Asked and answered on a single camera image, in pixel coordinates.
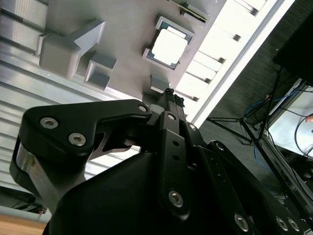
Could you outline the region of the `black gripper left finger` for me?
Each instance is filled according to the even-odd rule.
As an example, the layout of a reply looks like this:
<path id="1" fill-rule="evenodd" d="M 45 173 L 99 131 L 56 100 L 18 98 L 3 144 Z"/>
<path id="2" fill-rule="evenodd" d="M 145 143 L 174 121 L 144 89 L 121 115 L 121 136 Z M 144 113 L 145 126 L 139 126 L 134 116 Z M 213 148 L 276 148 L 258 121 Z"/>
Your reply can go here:
<path id="1" fill-rule="evenodd" d="M 182 154 L 187 163 L 176 95 L 166 89 L 153 106 L 128 99 L 31 108 L 10 173 L 53 215 L 71 189 L 138 154 Z"/>

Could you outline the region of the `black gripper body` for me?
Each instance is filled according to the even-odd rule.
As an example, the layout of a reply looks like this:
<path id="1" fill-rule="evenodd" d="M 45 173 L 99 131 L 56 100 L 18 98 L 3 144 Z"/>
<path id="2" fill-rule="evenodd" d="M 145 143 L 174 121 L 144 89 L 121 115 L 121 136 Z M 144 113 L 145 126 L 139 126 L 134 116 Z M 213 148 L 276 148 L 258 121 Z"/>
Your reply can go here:
<path id="1" fill-rule="evenodd" d="M 138 154 L 71 189 L 46 235 L 230 235 L 208 178 L 182 154 Z"/>

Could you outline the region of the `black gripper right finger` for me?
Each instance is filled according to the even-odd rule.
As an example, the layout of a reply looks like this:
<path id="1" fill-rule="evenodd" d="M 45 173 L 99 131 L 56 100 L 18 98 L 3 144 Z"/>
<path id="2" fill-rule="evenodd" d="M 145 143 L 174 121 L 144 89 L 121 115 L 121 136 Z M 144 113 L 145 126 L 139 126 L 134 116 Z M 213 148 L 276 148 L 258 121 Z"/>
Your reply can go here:
<path id="1" fill-rule="evenodd" d="M 215 235 L 302 235 L 305 228 L 272 193 L 219 141 L 205 143 L 199 130 L 186 122 L 184 99 L 175 96 L 183 136 L 197 166 L 209 181 L 212 196 L 210 231 Z"/>

